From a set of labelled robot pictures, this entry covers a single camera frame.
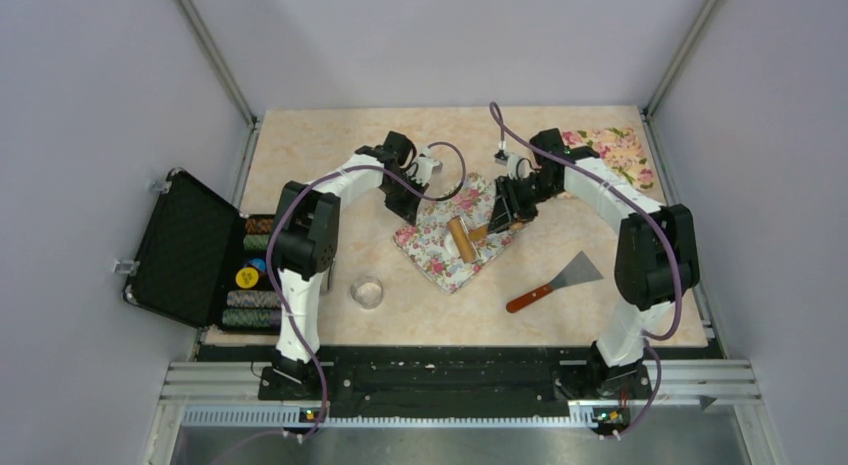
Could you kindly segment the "white floral tray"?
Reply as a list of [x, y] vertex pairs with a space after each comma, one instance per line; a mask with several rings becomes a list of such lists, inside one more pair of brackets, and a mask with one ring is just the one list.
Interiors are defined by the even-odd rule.
[[395, 246], [442, 292], [453, 294], [464, 287], [491, 261], [465, 264], [444, 247], [446, 223], [454, 216], [464, 217], [473, 227], [490, 219], [495, 184], [470, 173], [460, 192], [445, 202], [428, 202], [418, 211], [415, 225], [404, 225], [393, 235]]

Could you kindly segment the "wooden dough roller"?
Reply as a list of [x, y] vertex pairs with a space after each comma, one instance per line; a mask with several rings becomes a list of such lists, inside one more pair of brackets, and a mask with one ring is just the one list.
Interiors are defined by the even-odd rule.
[[480, 260], [488, 262], [501, 255], [525, 227], [521, 222], [492, 227], [491, 220], [471, 227], [464, 217], [454, 216], [446, 223], [444, 247], [465, 264]]

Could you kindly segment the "white dough piece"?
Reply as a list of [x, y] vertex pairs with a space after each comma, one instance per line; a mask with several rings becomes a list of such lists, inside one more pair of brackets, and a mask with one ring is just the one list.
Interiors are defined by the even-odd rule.
[[448, 230], [444, 237], [444, 246], [452, 257], [463, 261], [475, 257], [473, 245], [464, 231]]

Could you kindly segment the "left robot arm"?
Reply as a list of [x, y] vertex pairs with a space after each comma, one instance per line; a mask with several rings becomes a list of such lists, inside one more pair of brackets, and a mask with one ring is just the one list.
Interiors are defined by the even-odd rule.
[[280, 195], [266, 251], [272, 288], [281, 299], [276, 371], [297, 398], [319, 389], [313, 358], [322, 288], [339, 249], [342, 211], [379, 190], [385, 206], [409, 224], [415, 222], [430, 179], [442, 164], [415, 149], [405, 135], [391, 132], [377, 146], [362, 146], [341, 166], [307, 183], [288, 182]]

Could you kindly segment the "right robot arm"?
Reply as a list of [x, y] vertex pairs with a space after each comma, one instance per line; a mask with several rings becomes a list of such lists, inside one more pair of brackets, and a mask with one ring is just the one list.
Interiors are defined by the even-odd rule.
[[536, 166], [501, 144], [495, 161], [507, 173], [495, 181], [488, 234], [533, 221], [538, 204], [568, 192], [593, 207], [618, 235], [613, 278], [620, 294], [612, 319], [595, 340], [579, 395], [609, 398], [637, 379], [644, 341], [666, 340], [680, 324], [685, 292], [700, 280], [694, 220], [684, 205], [663, 205], [608, 167], [590, 146], [572, 148], [557, 129], [528, 144]]

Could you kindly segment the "yellow floral tray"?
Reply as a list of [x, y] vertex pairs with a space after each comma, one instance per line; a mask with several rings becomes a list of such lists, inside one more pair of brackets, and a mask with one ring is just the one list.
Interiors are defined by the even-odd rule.
[[632, 128], [567, 130], [562, 133], [571, 148], [590, 147], [617, 176], [643, 192], [656, 186], [656, 176]]

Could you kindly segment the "blue poker chip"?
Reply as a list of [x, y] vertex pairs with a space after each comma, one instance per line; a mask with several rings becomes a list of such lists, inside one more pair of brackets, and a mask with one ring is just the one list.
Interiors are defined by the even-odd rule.
[[256, 269], [260, 274], [267, 273], [266, 262], [261, 258], [252, 258], [246, 262], [248, 267]]

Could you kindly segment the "yellow poker chip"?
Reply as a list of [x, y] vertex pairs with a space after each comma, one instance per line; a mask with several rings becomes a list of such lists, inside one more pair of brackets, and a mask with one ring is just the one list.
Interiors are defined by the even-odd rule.
[[243, 267], [236, 272], [234, 281], [240, 289], [252, 289], [260, 281], [261, 273], [251, 266]]

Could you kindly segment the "black poker chip case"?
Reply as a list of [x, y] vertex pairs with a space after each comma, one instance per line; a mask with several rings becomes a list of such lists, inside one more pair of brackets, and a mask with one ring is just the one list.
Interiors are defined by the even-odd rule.
[[247, 215], [181, 168], [161, 183], [123, 286], [136, 307], [195, 328], [275, 334], [281, 306], [268, 274], [240, 289], [236, 272], [265, 262], [274, 218]]

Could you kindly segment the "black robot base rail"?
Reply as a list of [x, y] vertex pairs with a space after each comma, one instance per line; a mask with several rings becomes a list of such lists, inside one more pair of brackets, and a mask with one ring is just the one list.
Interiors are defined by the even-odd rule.
[[325, 346], [318, 359], [263, 368], [259, 399], [326, 401], [334, 419], [506, 419], [650, 395], [641, 362], [609, 369], [586, 347]]

